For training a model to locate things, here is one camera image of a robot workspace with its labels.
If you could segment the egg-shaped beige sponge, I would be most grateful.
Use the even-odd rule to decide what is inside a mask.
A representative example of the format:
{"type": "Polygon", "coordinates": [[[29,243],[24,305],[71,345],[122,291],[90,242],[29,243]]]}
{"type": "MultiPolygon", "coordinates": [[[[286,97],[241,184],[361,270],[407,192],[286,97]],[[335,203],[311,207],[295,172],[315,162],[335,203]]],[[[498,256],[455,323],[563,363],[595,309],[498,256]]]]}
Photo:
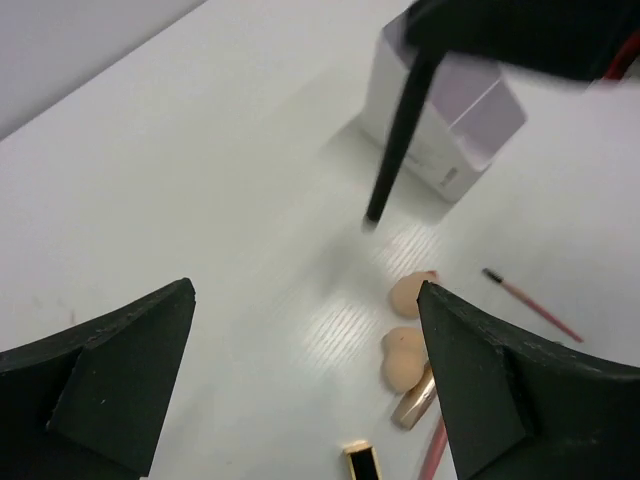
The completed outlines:
{"type": "Polygon", "coordinates": [[[400,278],[391,288],[389,302],[400,317],[415,320],[419,317],[418,296],[424,282],[440,283],[436,270],[414,272],[400,278]]]}

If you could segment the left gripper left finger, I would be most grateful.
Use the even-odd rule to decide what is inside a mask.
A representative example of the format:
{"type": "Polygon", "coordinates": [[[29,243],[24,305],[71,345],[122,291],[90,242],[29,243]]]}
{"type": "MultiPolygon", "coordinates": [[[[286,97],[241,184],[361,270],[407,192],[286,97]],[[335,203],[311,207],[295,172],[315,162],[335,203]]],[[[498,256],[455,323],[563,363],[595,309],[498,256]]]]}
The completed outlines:
{"type": "Polygon", "coordinates": [[[2,478],[147,477],[195,306],[183,278],[2,352],[2,478]]]}

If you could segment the black gold lipstick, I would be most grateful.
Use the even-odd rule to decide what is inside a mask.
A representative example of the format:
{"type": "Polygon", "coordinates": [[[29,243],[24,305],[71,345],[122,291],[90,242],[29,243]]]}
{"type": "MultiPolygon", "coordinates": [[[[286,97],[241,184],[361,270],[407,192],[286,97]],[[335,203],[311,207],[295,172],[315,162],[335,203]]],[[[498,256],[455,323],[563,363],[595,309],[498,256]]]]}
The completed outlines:
{"type": "Polygon", "coordinates": [[[376,451],[365,440],[354,442],[343,449],[351,480],[380,480],[381,473],[376,451]]]}

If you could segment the gourd-shaped beige sponge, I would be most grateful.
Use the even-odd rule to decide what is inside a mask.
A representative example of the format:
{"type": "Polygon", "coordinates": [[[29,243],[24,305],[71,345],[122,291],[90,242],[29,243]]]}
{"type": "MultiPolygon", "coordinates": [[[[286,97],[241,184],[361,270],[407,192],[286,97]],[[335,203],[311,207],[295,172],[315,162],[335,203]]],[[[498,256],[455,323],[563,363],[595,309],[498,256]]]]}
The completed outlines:
{"type": "Polygon", "coordinates": [[[427,362],[422,332],[413,327],[396,327],[384,336],[382,347],[382,373],[387,386],[396,394],[414,388],[427,362]]]}

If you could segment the white organizer box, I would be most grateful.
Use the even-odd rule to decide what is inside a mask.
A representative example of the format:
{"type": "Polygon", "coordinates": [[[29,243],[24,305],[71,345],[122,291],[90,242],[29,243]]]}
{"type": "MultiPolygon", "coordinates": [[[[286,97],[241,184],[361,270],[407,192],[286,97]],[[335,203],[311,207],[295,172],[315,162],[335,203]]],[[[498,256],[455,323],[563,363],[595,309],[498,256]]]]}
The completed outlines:
{"type": "MultiPolygon", "coordinates": [[[[416,52],[404,41],[409,12],[384,26],[376,44],[362,130],[384,146],[416,52]]],[[[527,115],[495,63],[444,59],[403,166],[454,203],[492,165],[527,115]]]]}

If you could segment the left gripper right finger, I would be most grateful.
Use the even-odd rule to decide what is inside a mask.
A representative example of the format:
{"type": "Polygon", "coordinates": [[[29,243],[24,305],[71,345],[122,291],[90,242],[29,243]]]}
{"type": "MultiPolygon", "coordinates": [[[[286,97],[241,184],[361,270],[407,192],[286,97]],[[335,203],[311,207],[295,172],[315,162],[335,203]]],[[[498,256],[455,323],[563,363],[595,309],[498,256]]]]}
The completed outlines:
{"type": "Polygon", "coordinates": [[[547,340],[434,283],[418,306],[458,478],[638,478],[638,368],[547,340]]]}

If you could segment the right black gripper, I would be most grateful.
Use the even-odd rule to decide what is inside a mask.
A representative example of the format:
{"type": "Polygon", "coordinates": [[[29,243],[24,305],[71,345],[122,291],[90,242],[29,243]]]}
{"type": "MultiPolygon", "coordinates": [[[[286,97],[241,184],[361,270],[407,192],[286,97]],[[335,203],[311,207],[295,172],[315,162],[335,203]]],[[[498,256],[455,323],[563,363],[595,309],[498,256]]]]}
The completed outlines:
{"type": "Polygon", "coordinates": [[[591,82],[638,31],[637,1],[416,1],[404,39],[433,60],[454,52],[591,82]]]}

